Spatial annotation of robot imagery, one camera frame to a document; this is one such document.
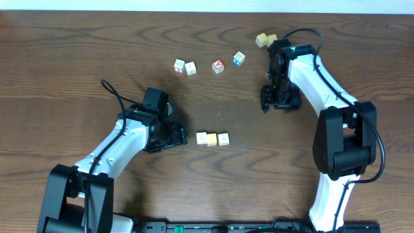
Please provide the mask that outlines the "yellow number wooden block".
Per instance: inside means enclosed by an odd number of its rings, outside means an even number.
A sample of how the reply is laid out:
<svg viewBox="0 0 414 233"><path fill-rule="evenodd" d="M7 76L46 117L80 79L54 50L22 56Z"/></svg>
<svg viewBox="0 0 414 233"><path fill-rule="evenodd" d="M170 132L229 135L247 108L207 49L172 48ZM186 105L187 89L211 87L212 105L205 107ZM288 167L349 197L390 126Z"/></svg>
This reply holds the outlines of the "yellow number wooden block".
<svg viewBox="0 0 414 233"><path fill-rule="evenodd" d="M216 146L217 145L217 134L216 133L207 134L206 141L207 141L208 146Z"/></svg>

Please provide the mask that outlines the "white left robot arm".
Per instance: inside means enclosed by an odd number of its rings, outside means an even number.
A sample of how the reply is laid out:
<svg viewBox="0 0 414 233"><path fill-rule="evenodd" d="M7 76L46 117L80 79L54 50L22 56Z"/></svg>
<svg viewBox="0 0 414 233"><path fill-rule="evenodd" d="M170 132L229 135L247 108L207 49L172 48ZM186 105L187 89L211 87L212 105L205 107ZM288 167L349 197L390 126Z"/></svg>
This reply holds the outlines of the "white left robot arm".
<svg viewBox="0 0 414 233"><path fill-rule="evenodd" d="M113 211L114 183L139 152L157 153L187 143L179 122L128 109L112 132L74 166L50 172L38 232L138 232L131 217Z"/></svg>

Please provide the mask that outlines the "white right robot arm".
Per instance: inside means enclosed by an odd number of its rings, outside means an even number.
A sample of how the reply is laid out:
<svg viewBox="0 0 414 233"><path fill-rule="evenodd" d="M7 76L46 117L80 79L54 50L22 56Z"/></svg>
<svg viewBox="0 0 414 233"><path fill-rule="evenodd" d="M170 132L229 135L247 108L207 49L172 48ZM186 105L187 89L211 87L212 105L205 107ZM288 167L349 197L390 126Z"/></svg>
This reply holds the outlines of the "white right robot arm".
<svg viewBox="0 0 414 233"><path fill-rule="evenodd" d="M275 40L268 55L271 83L261 89L263 112L270 108L296 111L303 95L318 116L312 154L320 180L309 210L309 228L341 232L353 186L376 159L376 108L344 91L310 44Z"/></svg>

